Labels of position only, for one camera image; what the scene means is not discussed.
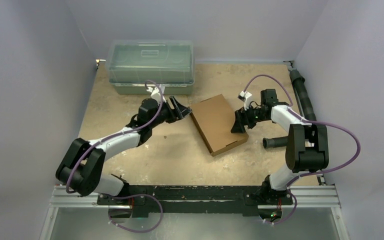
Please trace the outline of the brown cardboard box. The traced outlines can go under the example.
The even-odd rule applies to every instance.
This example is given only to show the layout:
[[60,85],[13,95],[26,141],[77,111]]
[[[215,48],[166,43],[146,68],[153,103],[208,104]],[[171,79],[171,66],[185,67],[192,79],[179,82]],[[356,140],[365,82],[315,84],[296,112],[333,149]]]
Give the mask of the brown cardboard box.
[[190,105],[191,118],[213,157],[236,148],[249,139],[247,133],[232,133],[235,111],[222,94]]

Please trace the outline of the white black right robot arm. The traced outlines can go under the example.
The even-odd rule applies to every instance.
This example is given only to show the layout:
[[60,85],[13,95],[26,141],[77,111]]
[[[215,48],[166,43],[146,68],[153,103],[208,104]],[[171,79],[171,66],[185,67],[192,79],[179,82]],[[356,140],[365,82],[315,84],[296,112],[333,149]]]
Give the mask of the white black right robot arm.
[[241,91],[238,98],[243,107],[236,110],[231,128],[233,134],[244,134],[259,122],[271,121],[287,132],[285,164],[266,176],[260,190],[253,194],[268,204],[287,195],[287,188],[300,174],[323,170],[329,163],[327,128],[307,123],[286,102],[280,102],[275,89],[260,92],[260,105],[253,107],[252,94]]

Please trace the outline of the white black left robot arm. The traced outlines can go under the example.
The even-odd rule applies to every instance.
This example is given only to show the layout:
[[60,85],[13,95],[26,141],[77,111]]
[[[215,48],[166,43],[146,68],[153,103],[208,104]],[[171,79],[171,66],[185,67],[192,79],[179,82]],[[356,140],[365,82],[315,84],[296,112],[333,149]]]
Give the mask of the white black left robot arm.
[[81,196],[99,193],[109,195],[118,205],[126,203],[129,191],[125,186],[128,183],[120,176],[104,175],[104,163],[123,151],[144,144],[156,126],[174,123],[192,113],[190,107],[180,104],[175,97],[171,96],[169,100],[158,102],[146,98],[138,113],[120,131],[94,140],[75,139],[55,172],[56,179],[65,184],[68,193]]

